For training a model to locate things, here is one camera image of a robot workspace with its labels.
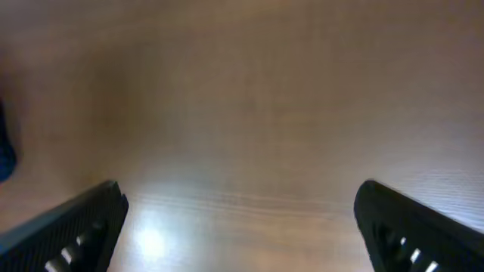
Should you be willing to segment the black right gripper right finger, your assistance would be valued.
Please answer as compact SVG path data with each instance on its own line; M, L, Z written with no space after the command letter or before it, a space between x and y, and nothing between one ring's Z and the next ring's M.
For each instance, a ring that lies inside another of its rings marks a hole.
M374 180L354 215L375 271L483 271L483 234Z

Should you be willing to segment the dark green t-shirt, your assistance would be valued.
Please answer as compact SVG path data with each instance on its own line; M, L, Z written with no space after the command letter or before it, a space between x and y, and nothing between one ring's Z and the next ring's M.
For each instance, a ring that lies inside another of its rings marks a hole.
M1 131L0 131L0 178L5 182L13 174L17 165L17 156L8 137L8 127L3 104L1 104Z

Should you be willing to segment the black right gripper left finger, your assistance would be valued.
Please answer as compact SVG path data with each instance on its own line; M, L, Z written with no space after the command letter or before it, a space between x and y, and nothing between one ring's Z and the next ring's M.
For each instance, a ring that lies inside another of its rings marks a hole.
M2 271L106 271L129 202L105 181L1 234Z

